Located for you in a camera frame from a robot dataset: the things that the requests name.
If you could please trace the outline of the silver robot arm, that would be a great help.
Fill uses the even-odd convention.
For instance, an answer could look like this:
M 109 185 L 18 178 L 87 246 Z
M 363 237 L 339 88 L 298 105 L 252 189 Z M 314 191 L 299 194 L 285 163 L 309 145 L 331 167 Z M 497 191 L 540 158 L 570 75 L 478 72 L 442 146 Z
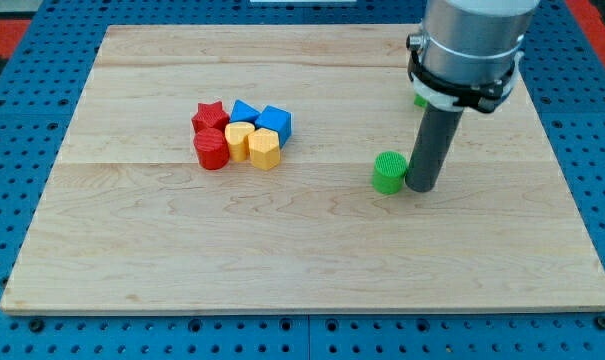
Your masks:
M 408 76 L 428 105 L 494 112 L 519 79 L 522 45 L 538 0 L 429 0 L 410 34 Z

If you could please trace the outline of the green block behind arm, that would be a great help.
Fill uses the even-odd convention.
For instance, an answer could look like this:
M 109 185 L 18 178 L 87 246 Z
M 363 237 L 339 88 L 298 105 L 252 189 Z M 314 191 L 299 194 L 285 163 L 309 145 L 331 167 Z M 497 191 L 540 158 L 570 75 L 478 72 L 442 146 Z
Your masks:
M 419 94 L 416 94 L 414 97 L 414 104 L 418 107 L 426 108 L 428 105 L 428 101 Z

